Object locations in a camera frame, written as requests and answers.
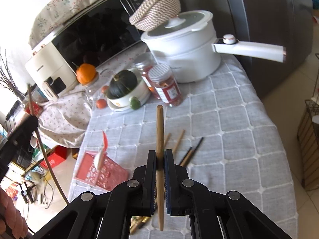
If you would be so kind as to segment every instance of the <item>table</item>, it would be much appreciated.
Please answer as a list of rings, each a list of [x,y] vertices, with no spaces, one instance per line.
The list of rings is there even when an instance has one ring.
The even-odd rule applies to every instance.
[[[245,71],[233,55],[223,55],[221,66],[202,81],[180,84],[184,101],[178,107],[164,108],[165,133],[172,134],[172,148],[180,131],[185,135],[175,155],[179,162],[189,146],[205,139],[187,167],[190,178],[209,190],[225,194],[237,190],[269,218],[297,238],[297,210],[293,181],[276,126],[266,114]],[[155,98],[128,114],[109,108],[92,114],[79,157],[76,173],[85,150],[98,151],[102,130],[106,132],[108,156],[127,169],[146,164],[148,150],[155,150]],[[106,191],[75,179],[69,200],[84,191]],[[130,238],[191,238],[186,217],[165,216],[164,232],[158,230],[157,215]]]

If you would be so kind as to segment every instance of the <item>wall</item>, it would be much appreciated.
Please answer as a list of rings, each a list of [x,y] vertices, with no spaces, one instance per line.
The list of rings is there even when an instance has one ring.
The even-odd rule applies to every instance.
[[[8,60],[12,75],[18,88],[25,92],[27,83],[34,83],[25,70],[25,63],[31,58],[31,49],[28,45],[30,30],[37,14],[50,0],[0,0],[0,44],[1,52],[7,49]],[[0,112],[8,113],[15,96],[3,88],[0,91]]]

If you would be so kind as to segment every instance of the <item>jar label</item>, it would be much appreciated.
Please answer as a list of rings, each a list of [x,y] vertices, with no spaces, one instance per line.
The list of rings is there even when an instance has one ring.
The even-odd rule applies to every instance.
[[[147,80],[145,76],[142,76],[142,78],[148,87],[152,87],[152,85],[149,83],[149,81]]]
[[[173,82],[170,86],[165,88],[157,88],[155,87],[157,93],[159,94],[160,98],[165,103],[172,102],[178,95],[180,94],[179,88],[177,87],[176,83]]]

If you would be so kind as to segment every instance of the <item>human hand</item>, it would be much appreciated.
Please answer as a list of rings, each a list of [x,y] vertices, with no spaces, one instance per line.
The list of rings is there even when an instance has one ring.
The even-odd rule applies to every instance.
[[[12,234],[16,239],[24,238],[28,233],[28,225],[20,211],[18,211],[13,204],[12,199],[7,193],[0,188],[0,204],[5,208],[4,218],[7,225],[11,228]],[[6,225],[3,220],[0,220],[0,235],[6,230]]]

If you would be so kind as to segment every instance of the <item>floor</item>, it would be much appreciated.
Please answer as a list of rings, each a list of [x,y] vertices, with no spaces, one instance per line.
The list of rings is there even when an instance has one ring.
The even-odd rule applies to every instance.
[[[313,53],[303,65],[262,100],[268,115],[278,127],[287,152],[299,213],[300,239],[315,239],[319,235],[319,189],[306,192],[300,184],[302,165],[296,139],[298,124],[305,108],[304,100],[311,97],[317,76],[319,62],[314,55],[315,52],[319,52],[319,25],[314,26]],[[58,182],[66,195],[69,192],[74,165],[75,160],[69,155],[65,162],[54,168]],[[51,195],[52,190],[47,187],[48,198]],[[45,205],[37,203],[29,205],[29,227],[38,231],[65,206],[65,202],[55,189],[52,204],[48,209],[45,209]],[[27,217],[28,207],[22,199],[18,199],[16,207]]]

